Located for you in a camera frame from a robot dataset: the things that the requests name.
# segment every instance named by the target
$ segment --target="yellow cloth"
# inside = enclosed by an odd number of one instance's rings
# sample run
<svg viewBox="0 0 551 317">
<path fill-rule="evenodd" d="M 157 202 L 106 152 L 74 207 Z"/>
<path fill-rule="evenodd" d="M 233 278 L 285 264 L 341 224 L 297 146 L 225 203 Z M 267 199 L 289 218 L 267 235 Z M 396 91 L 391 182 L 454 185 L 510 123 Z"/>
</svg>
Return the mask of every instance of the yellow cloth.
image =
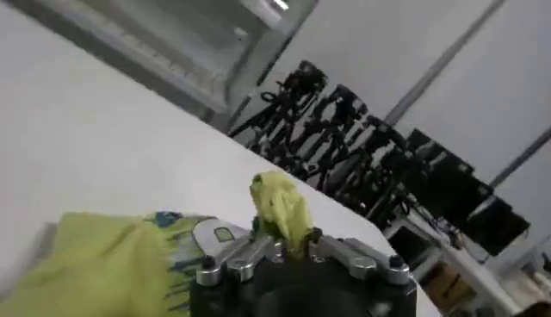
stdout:
<svg viewBox="0 0 551 317">
<path fill-rule="evenodd" d="M 260 229 L 266 223 L 277 225 L 292 254 L 300 254 L 302 241 L 313 224 L 306 200 L 287 176 L 279 171 L 267 171 L 254 176 L 252 200 L 260 218 Z"/>
<path fill-rule="evenodd" d="M 0 316 L 186 316 L 167 309 L 189 296 L 165 298 L 177 275 L 168 272 L 170 234 L 137 217 L 64 214 L 51 256 L 0 303 Z"/>
</svg>

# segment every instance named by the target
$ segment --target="computer monitor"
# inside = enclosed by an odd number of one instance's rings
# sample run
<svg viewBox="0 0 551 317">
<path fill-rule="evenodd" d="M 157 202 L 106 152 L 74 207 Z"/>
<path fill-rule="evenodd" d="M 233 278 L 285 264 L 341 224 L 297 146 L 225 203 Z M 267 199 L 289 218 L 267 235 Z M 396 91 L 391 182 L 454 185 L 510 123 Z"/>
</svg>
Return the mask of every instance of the computer monitor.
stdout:
<svg viewBox="0 0 551 317">
<path fill-rule="evenodd" d="M 434 166 L 424 184 L 407 182 L 406 187 L 428 212 L 438 218 L 451 213 L 450 210 L 465 196 L 472 178 L 470 173 L 449 161 Z"/>
<path fill-rule="evenodd" d="M 488 253 L 497 256 L 529 226 L 523 217 L 512 211 L 510 204 L 496 197 L 468 220 L 463 232 Z"/>
<path fill-rule="evenodd" d="M 434 161 L 438 160 L 439 157 L 442 157 L 443 153 L 445 156 L 439 163 L 447 163 L 451 165 L 463 165 L 465 172 L 472 174 L 474 171 L 474 168 L 467 162 L 465 162 L 463 159 L 458 157 L 457 155 L 453 154 L 450 150 L 442 146 L 437 141 L 433 140 L 428 135 L 424 134 L 418 129 L 414 129 L 413 132 L 410 134 L 410 136 L 406 140 L 407 143 L 407 150 L 419 154 L 419 152 L 424 152 L 424 159 L 428 161 Z M 427 146 L 429 143 L 432 144 L 432 146 L 429 149 L 425 149 L 425 151 L 419 151 L 419 149 L 422 148 L 422 146 Z"/>
<path fill-rule="evenodd" d="M 493 188 L 481 182 L 473 175 L 461 174 L 461 194 L 448 209 L 444 210 L 443 218 L 459 229 L 467 225 L 467 218 L 481 203 L 493 195 Z"/>
</svg>

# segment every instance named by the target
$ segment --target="white tabletop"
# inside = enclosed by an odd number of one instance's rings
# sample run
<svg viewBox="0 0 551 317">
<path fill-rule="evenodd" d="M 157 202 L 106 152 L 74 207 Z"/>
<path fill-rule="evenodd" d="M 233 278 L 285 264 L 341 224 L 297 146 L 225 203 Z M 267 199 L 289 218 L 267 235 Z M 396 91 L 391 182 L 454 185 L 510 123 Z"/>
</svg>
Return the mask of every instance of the white tabletop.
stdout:
<svg viewBox="0 0 551 317">
<path fill-rule="evenodd" d="M 162 97 L 0 3 L 0 290 L 63 212 L 177 210 L 249 227 L 274 170 Z M 315 225 L 393 250 L 370 222 L 295 180 Z M 418 316 L 440 315 L 420 289 Z"/>
<path fill-rule="evenodd" d="M 426 239 L 435 241 L 442 252 L 443 260 L 455 268 L 463 279 L 486 301 L 498 308 L 500 313 L 513 315 L 522 312 L 520 305 L 507 294 L 498 279 L 483 264 L 474 259 L 465 248 L 460 250 L 454 248 L 450 244 L 448 235 L 435 230 L 414 211 L 406 219 L 418 231 L 421 231 Z"/>
</svg>

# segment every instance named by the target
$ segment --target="crumpled cloth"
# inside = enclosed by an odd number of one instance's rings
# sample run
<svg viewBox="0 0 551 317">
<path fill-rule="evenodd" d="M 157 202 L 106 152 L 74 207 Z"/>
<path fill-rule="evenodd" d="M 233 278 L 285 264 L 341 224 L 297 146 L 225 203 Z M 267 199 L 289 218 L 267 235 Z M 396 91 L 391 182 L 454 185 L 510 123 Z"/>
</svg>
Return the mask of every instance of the crumpled cloth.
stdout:
<svg viewBox="0 0 551 317">
<path fill-rule="evenodd" d="M 261 226 L 275 225 L 299 250 L 312 221 L 294 185 L 282 173 L 261 173 L 251 194 Z M 66 213 L 51 254 L 0 302 L 0 316 L 189 316 L 189 285 L 203 255 L 247 233 L 213 217 L 174 212 Z"/>
<path fill-rule="evenodd" d="M 260 231 L 277 235 L 276 227 L 285 239 L 291 254 L 299 257 L 304 249 L 304 237 L 313 222 L 306 200 L 286 174 L 279 171 L 259 173 L 252 179 L 252 200 L 260 219 Z"/>
</svg>

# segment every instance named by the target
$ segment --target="black monitor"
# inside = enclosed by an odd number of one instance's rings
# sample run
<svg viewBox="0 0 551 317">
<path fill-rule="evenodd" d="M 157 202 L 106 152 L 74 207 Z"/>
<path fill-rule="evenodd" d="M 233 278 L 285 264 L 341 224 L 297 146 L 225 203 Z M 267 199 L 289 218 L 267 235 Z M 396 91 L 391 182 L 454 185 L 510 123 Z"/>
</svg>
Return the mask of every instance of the black monitor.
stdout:
<svg viewBox="0 0 551 317">
<path fill-rule="evenodd" d="M 433 216 L 444 217 L 461 200 L 470 177 L 459 165 L 445 162 L 434 166 L 422 189 L 408 189 Z"/>
<path fill-rule="evenodd" d="M 461 178 L 461 194 L 451 207 L 444 210 L 443 218 L 455 227 L 463 229 L 467 225 L 468 216 L 493 195 L 493 188 L 472 175 L 462 174 Z"/>
<path fill-rule="evenodd" d="M 443 153 L 445 153 L 445 157 L 440 163 L 447 163 L 451 165 L 464 165 L 465 171 L 467 173 L 473 173 L 474 168 L 469 163 L 465 162 L 463 159 L 453 154 L 450 150 L 443 147 L 440 143 L 436 142 L 431 137 L 424 134 L 418 129 L 414 129 L 410 136 L 407 138 L 406 148 L 407 150 L 418 154 L 418 150 L 422 146 L 426 146 L 430 142 L 432 142 L 432 147 L 430 148 L 430 150 L 428 150 L 428 152 L 425 153 L 426 155 L 424 156 L 424 159 L 428 161 L 433 161 L 440 157 Z"/>
<path fill-rule="evenodd" d="M 499 255 L 514 239 L 529 228 L 529 223 L 512 211 L 500 198 L 471 217 L 463 232 L 493 256 Z"/>
<path fill-rule="evenodd" d="M 423 260 L 422 256 L 430 248 L 429 241 L 419 237 L 407 227 L 400 228 L 388 242 L 412 269 L 419 266 L 420 260 Z"/>
</svg>

